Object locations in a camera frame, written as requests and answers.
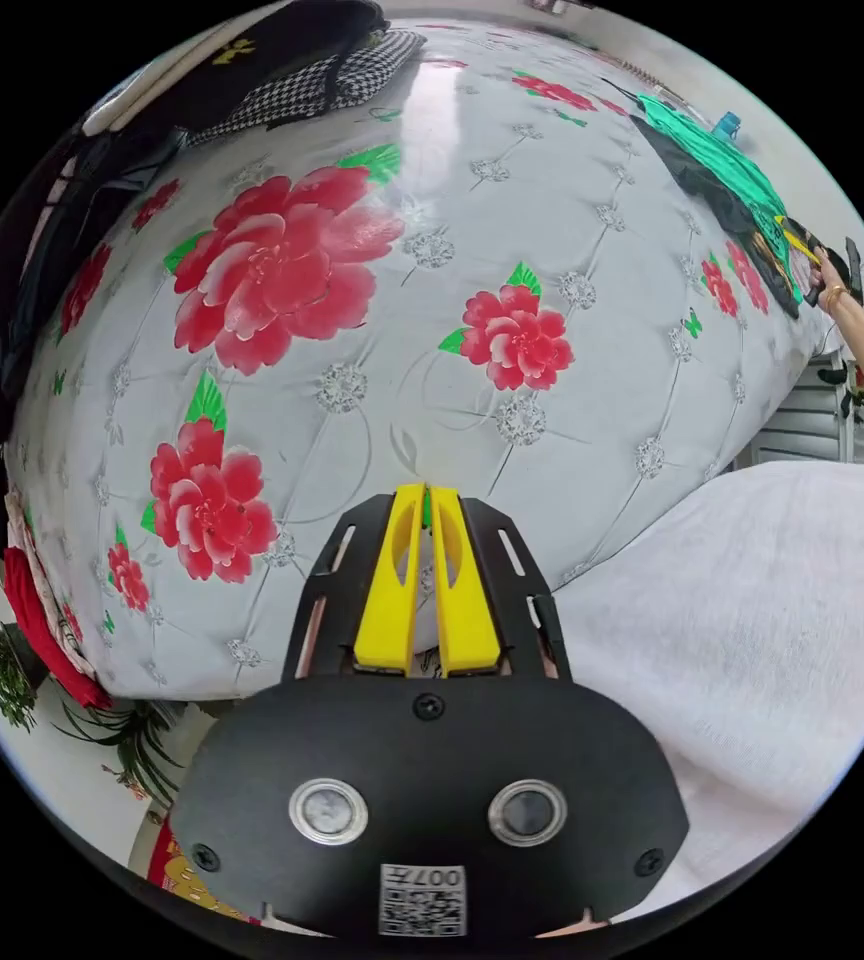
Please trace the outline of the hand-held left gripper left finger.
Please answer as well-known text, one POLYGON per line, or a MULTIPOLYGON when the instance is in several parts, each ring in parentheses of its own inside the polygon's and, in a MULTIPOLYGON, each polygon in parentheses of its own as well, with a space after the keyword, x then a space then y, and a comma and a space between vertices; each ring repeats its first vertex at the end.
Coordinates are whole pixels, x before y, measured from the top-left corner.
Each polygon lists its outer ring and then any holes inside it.
POLYGON ((358 669, 407 669, 412 662, 425 493, 425 484, 409 484, 391 498, 353 647, 358 669))

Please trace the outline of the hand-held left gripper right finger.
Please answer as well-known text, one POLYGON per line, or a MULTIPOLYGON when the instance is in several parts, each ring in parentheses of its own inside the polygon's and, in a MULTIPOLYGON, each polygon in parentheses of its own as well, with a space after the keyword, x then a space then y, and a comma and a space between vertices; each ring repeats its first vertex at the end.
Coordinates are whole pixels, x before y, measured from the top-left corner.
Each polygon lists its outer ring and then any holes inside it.
POLYGON ((500 646, 458 493, 429 490, 434 591, 444 672, 494 672, 500 646))

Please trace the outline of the person's right hand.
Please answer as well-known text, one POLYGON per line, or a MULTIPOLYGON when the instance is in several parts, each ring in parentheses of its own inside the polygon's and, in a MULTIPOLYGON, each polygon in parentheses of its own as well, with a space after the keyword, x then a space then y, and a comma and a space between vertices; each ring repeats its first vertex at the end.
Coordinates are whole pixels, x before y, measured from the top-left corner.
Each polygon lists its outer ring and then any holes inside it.
POLYGON ((835 265, 827 258, 811 270, 811 291, 816 294, 818 306, 831 315, 838 301, 848 292, 835 265))

